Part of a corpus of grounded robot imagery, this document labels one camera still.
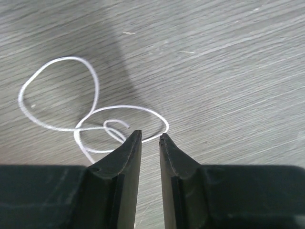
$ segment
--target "white string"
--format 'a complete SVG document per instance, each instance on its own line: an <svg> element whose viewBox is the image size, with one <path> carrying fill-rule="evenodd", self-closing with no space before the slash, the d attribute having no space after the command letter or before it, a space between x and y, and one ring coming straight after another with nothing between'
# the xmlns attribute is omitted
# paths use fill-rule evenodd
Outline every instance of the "white string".
<svg viewBox="0 0 305 229"><path fill-rule="evenodd" d="M73 61L79 61L81 63L83 63L88 70L90 71L93 80L94 80L94 87L95 87L95 91L94 91L94 99L93 99L93 104L92 107L89 111L89 113L81 120L78 122L78 124L76 125L75 128L61 128L61 127L56 127L56 126L52 126L52 125L48 125L42 121L40 121L39 119L37 119L36 117L34 117L31 112L26 108L25 104L24 104L24 92L26 90L26 88L30 85L30 83L44 70L46 69L48 66L50 66L53 63L56 62L60 62L60 61L65 61L65 60L73 60ZM67 56L67 57L61 57L55 60L52 60L46 64L44 64L40 69L37 70L37 72L35 72L31 78L21 87L19 95L18 95L18 105L21 109L21 111L34 123L36 123L37 125L40 125L44 128L50 129L50 130L55 130L55 131L63 131L63 132L73 132L74 135L74 140L77 143L77 145L80 147L81 151L85 154L85 156L91 161L91 163L95 163L95 160L91 157L91 155L89 153L98 153L98 154L103 154L103 153L110 153L113 150L95 150L95 149L91 149L89 147L84 146L84 144L81 141L81 131L87 131L87 130L98 130L98 129L104 129L106 131L106 133L108 133L112 138L114 138L115 140L117 140L120 143L123 143L126 140L126 137L124 136L124 134L122 134L120 131L113 129L111 127L108 127L107 124L108 123L120 123L121 125L125 126L126 128L129 128L129 125L119 119L109 119L106 120L103 123L103 126L97 126L97 127L90 127L90 128L82 128L81 125L93 114L104 111L104 110L110 110L110 109L121 109L121 108L131 108L131 109L137 109L137 110L142 110L142 111L146 111L149 112L155 116L157 116L158 118L160 118L165 126L166 129L164 131L164 133L166 133L169 130L169 124L168 122L165 120L165 118L163 118L160 114L156 113L153 110L144 108L144 107L140 107L140 106L132 106L132 105L116 105L116 106L107 106L107 107L102 107L99 109L96 109L96 105L97 102L99 100L99 93L100 93L100 85L99 85L99 79L98 76L94 70L94 68L92 67L92 65L85 59L77 57L77 56ZM156 134L152 137L149 137L147 139L144 139L142 142L148 142L151 141L157 137L159 137L162 133L160 134Z"/></svg>

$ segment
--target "black plastic jaw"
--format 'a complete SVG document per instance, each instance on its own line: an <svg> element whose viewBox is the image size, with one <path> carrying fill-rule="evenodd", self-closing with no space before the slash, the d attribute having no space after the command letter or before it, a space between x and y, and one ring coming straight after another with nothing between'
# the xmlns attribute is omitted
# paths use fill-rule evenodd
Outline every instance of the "black plastic jaw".
<svg viewBox="0 0 305 229"><path fill-rule="evenodd" d="M0 166L0 228L133 229L141 138L88 168Z"/></svg>
<svg viewBox="0 0 305 229"><path fill-rule="evenodd" d="M305 229L305 170L200 165L160 138L165 229Z"/></svg>

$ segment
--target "wood grain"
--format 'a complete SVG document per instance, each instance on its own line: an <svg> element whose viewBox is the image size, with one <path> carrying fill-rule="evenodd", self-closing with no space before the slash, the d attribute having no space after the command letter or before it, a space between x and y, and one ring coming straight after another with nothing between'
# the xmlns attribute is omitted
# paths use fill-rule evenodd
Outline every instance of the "wood grain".
<svg viewBox="0 0 305 229"><path fill-rule="evenodd" d="M77 55L100 77L99 107L160 112L172 139L200 163L305 166L303 0L0 0L0 31L1 163L89 165L72 134L36 126L17 105L41 65ZM84 66L61 62L26 99L43 121L73 127L90 108L93 82ZM87 125L109 117L129 122L126 134L160 128L129 110ZM84 133L84 142L118 146L99 131ZM157 140L142 148L136 228L164 228Z"/></svg>

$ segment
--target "table surface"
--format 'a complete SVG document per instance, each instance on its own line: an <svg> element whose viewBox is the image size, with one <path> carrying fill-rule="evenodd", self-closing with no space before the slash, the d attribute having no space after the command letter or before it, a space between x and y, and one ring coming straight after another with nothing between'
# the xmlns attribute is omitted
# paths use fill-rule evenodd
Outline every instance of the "table surface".
<svg viewBox="0 0 305 229"><path fill-rule="evenodd" d="M44 63L87 59L99 75L98 107L151 108L169 135L207 164L305 167L305 1L303 0L0 0L0 162L89 161L72 133L35 125L17 94ZM26 91L36 117L75 127L89 111L93 80L77 62L50 66ZM144 136L153 116L129 109L94 115L85 126L121 118ZM104 131L84 143L111 149ZM95 159L104 155L93 155ZM142 146L136 228L162 229L158 140Z"/></svg>

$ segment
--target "cord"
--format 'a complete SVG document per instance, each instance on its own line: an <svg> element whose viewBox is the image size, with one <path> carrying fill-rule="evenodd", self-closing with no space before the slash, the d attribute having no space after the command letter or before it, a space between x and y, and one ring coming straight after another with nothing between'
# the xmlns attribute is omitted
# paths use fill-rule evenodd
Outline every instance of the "cord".
<svg viewBox="0 0 305 229"><path fill-rule="evenodd" d="M25 104L24 104L24 92L26 90L26 88L30 85L30 83L44 70L46 69L48 66L50 66L51 64L54 64L56 62L60 62L60 61L66 61L66 60L73 60L73 61L78 61L83 63L88 70L90 71L92 77L93 77L93 81L94 81L94 99L93 99L93 104L92 107L89 111L89 113L81 120L78 122L78 124L76 125L75 128L61 128L61 127L56 127L56 126L52 126L52 125L48 125L42 121L40 121L39 119L37 119L36 117L34 117L31 112L26 108ZM100 93L100 85L99 85L99 78L93 68L93 66L85 59L81 58L81 57L77 57L77 56L66 56L66 57L60 57L57 58L55 60L52 60L50 62L47 62L46 64L44 64L40 69L38 69L31 77L30 79L27 80L27 82L21 87L19 94L18 94L18 105L21 109L21 111L24 113L25 116L27 116L32 122L36 123L37 125L40 125L44 128L50 129L50 130L54 130L54 131L61 131L61 132L73 132L74 135L74 140L76 142L76 144L80 147L81 151L85 154L85 156L89 159L89 161L94 164L95 160L91 157L91 155L89 153L97 153L97 154L103 154L103 153L110 153L113 150L95 150L95 149L91 149L89 147L84 146L84 144L81 141L81 131L88 131L88 130L98 130L98 129L103 129L106 131L107 134L109 134L112 138L114 138L115 140L117 140L120 143L123 143L126 140L126 137L124 136L124 134L114 128L108 127L107 124L108 123L120 123L121 125L125 126L126 128L129 128L129 125L119 119L109 119L106 120L103 123L103 126L97 126L97 127L89 127L89 128L82 128L81 125L93 114L104 111L104 110L111 110L111 109L122 109L122 108L131 108L131 109L137 109L137 110L141 110L141 111L146 111L149 112L155 116L157 116L158 118L160 118L165 126L166 129L164 131L164 133L166 133L169 130L169 123L166 121L165 118L163 118L160 114L158 114L157 112L144 108L144 107L140 107L140 106L133 106L133 105L116 105L116 106L106 106L106 107L102 107L99 109L96 109L96 105L97 102L99 100L99 93ZM143 143L151 141L157 137L159 137L162 133L160 134L156 134L152 137L149 137L147 139L142 140Z"/></svg>

